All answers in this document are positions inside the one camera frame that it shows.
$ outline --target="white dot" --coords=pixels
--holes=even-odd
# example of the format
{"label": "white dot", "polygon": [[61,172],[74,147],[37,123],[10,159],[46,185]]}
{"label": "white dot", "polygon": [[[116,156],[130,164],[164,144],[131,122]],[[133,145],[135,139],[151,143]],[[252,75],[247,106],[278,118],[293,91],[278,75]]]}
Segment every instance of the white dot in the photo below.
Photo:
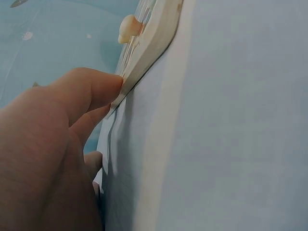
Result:
{"label": "white dot", "polygon": [[23,36],[23,40],[24,40],[24,41],[27,41],[27,40],[31,39],[32,36],[33,36],[33,33],[30,32],[30,31],[27,31],[27,32],[24,34],[24,36]]}

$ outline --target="patterned fabric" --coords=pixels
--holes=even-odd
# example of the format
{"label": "patterned fabric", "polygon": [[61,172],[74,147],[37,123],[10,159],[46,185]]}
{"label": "patterned fabric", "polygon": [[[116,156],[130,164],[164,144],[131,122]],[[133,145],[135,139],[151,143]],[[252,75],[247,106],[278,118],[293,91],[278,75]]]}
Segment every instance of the patterned fabric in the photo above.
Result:
{"label": "patterned fabric", "polygon": [[307,21],[306,0],[184,1],[103,122],[107,231],[308,229]]}
{"label": "patterned fabric", "polygon": [[[0,107],[36,81],[46,85],[79,66],[114,73],[122,18],[138,0],[0,0]],[[96,150],[100,126],[85,153]]]}

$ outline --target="skin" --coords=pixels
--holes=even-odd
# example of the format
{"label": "skin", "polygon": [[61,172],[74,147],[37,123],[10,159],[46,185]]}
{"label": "skin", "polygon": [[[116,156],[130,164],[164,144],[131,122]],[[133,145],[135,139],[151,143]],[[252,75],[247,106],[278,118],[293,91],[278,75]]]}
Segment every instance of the skin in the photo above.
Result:
{"label": "skin", "polygon": [[77,68],[0,109],[0,230],[102,230],[92,184],[102,154],[83,147],[121,86]]}

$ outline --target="hand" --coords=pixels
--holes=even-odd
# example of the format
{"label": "hand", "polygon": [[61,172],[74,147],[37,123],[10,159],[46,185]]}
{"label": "hand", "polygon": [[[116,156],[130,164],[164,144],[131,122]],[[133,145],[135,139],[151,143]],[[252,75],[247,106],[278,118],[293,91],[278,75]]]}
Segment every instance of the hand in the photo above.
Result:
{"label": "hand", "polygon": [[92,185],[102,154],[83,147],[121,85],[77,68],[0,110],[0,230],[102,230]]}

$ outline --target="finger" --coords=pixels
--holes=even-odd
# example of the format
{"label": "finger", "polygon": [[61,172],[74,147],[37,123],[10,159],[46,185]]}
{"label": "finger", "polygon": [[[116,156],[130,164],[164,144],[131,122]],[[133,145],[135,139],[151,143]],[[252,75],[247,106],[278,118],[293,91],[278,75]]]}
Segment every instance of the finger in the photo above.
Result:
{"label": "finger", "polygon": [[93,185],[93,189],[94,189],[94,192],[95,192],[95,196],[97,199],[99,199],[100,197],[100,185],[96,182],[92,182],[92,185]]}
{"label": "finger", "polygon": [[123,79],[88,68],[76,68],[52,83],[54,99],[61,103],[69,125],[87,111],[106,106],[117,98]]}
{"label": "finger", "polygon": [[90,174],[92,180],[96,177],[98,171],[103,166],[102,153],[95,151],[84,156],[86,168]]}
{"label": "finger", "polygon": [[85,113],[76,123],[71,126],[71,130],[78,136],[82,146],[84,146],[99,122],[108,114],[110,105],[88,113]]}

